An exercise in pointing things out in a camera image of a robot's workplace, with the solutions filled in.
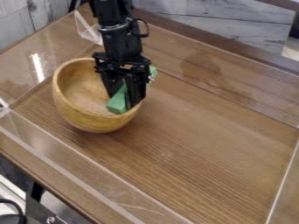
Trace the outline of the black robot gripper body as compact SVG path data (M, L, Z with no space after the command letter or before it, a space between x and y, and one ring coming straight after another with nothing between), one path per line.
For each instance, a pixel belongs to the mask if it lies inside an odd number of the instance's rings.
M133 17L101 18L97 31L103 38L104 51L95 52L96 72L104 78L124 77L137 73L149 76L149 59L143 56L141 39L149 36L149 29L140 32L139 22Z

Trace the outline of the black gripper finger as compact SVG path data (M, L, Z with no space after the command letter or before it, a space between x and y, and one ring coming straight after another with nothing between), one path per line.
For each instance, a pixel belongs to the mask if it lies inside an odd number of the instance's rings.
M125 105L129 109L145 98L148 81L148 74L144 72L125 75Z
M124 85L123 74L119 71L105 71L100 73L101 81L109 97L113 97L117 90Z

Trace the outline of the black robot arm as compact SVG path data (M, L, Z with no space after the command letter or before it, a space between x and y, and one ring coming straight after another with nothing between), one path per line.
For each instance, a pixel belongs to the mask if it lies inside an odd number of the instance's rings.
M103 52L92 53L95 70L109 97L125 87L125 107L131 109L145 98L151 80L151 60L143 55L141 41L149 36L149 27L132 16L132 0L88 0L88 5L104 46Z

